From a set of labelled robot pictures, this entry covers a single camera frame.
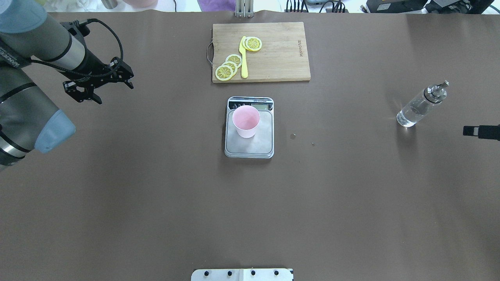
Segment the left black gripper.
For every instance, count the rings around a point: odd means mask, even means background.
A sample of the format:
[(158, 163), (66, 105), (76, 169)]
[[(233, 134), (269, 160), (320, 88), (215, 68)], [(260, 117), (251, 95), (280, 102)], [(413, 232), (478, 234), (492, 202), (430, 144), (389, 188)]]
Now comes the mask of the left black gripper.
[(88, 50), (78, 67), (78, 72), (84, 74), (78, 78), (78, 85), (72, 81), (63, 82), (65, 93), (78, 103), (88, 100), (101, 105), (102, 99), (94, 93), (94, 88), (109, 82), (123, 82), (130, 89), (134, 88), (132, 84), (134, 73), (122, 57), (113, 57), (110, 63), (105, 64)]

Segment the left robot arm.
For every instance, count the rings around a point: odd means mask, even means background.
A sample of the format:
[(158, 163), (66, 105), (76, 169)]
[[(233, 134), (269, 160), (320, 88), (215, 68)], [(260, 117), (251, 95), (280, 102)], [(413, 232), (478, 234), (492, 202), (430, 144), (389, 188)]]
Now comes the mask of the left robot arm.
[(0, 165), (13, 166), (32, 150), (48, 153), (76, 131), (66, 114), (23, 71), (31, 64), (65, 76), (64, 92), (78, 103), (102, 104), (95, 89), (122, 82), (133, 88), (132, 68), (119, 57), (103, 63), (86, 46), (90, 23), (58, 22), (34, 0), (1, 1)]

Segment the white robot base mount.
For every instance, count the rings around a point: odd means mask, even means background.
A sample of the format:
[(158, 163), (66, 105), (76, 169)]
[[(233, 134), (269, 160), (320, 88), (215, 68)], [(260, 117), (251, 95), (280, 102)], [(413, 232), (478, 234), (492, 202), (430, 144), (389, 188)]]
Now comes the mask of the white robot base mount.
[(191, 274), (191, 281), (293, 281), (293, 269), (198, 269)]

